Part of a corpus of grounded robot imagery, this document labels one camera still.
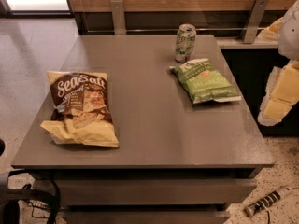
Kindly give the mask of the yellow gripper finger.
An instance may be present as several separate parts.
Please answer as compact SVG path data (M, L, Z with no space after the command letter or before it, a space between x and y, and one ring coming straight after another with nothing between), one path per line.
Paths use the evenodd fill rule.
M279 27L282 22L282 18L277 19L273 23L271 23L269 26L267 26L265 29L263 29L257 36L259 40L262 41L272 41L277 42L278 41L278 32Z
M263 126L280 123L299 102L299 62L290 60L282 68L274 67L267 80L258 122Z

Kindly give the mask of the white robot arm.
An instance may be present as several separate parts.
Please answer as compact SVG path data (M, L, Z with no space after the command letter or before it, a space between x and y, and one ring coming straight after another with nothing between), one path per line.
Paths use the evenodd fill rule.
M299 0L279 19L278 53L289 59L282 68L274 67L268 77L258 122L275 126L299 102Z

